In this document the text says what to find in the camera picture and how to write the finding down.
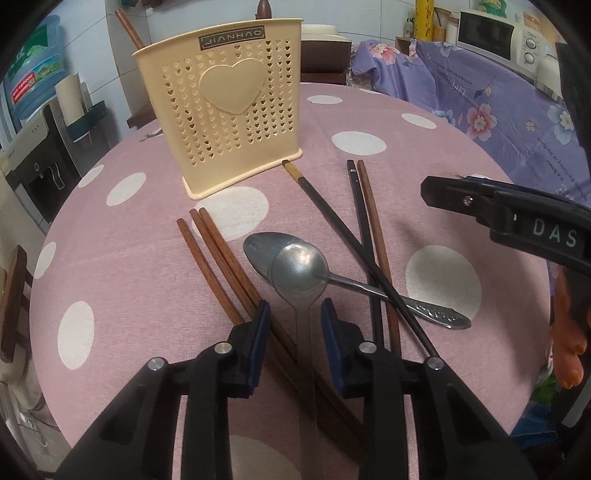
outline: metal spoon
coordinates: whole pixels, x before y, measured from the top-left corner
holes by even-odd
[[[389,298],[380,288],[375,288],[365,283],[331,273],[322,252],[314,245],[311,245],[296,236],[279,232],[253,233],[246,237],[243,248],[246,258],[251,263],[252,268],[254,268],[265,281],[271,283],[270,268],[274,258],[285,246],[292,244],[309,245],[311,246],[311,249],[307,250],[309,255],[319,256],[324,259],[323,264],[326,265],[326,269],[323,271],[317,270],[314,274],[322,275],[328,283],[348,290],[357,291],[365,295],[375,295],[385,301],[389,301]],[[472,326],[472,322],[468,317],[456,312],[454,309],[424,301],[409,299],[408,297],[402,297],[402,299],[411,312],[429,322],[453,330],[464,330]]]
[[[310,307],[327,285],[326,259],[305,242],[284,246],[272,261],[270,283],[295,310],[297,389],[300,402],[300,465],[302,480],[322,479],[316,423],[316,389],[310,333]]]

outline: table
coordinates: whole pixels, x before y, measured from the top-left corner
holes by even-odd
[[[296,165],[355,232],[346,160],[365,160],[394,285],[401,294],[473,319],[464,331],[422,323],[442,357],[510,431],[544,362],[550,311],[545,262],[493,244],[474,219],[431,209],[420,197],[428,175],[507,181],[506,175],[446,119],[382,94],[302,84],[300,122],[304,155]],[[80,182],[55,219],[34,274],[33,355],[47,403],[71,444],[148,359],[192,358],[229,333],[232,325],[177,229],[176,219],[190,222],[196,204],[208,208],[292,335],[291,309],[242,252],[247,234],[300,236],[324,252],[332,271],[365,278],[283,168],[191,201],[164,137],[142,141],[157,128],[152,123],[128,137]],[[333,286],[326,296],[369,338],[366,297]],[[311,311],[316,362],[327,375],[319,307],[318,301]],[[424,358],[406,328],[402,351],[408,359]],[[349,405],[361,414],[360,402]],[[266,371],[251,400],[230,402],[229,418],[235,478],[299,478],[296,400]],[[407,421],[412,424],[410,415]],[[356,478],[356,466],[327,441],[322,455],[327,479]]]

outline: orange object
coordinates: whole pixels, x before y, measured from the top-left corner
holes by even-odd
[[[560,269],[554,292],[554,324],[550,336],[554,341],[553,360],[556,380],[564,388],[576,387],[583,380],[583,365],[579,355],[587,349],[587,337],[579,324],[570,316],[570,288]]]

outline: bottle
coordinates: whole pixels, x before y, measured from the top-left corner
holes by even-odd
[[[271,18],[271,4],[269,3],[269,0],[261,0],[259,2],[255,18],[257,20]]]
[[[404,24],[404,38],[412,38],[414,33],[414,24],[411,22],[410,18],[407,18],[406,23]]]

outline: white microwave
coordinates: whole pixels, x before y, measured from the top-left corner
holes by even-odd
[[[530,79],[535,79],[547,51],[547,42],[540,32],[477,10],[461,11],[457,46]]]

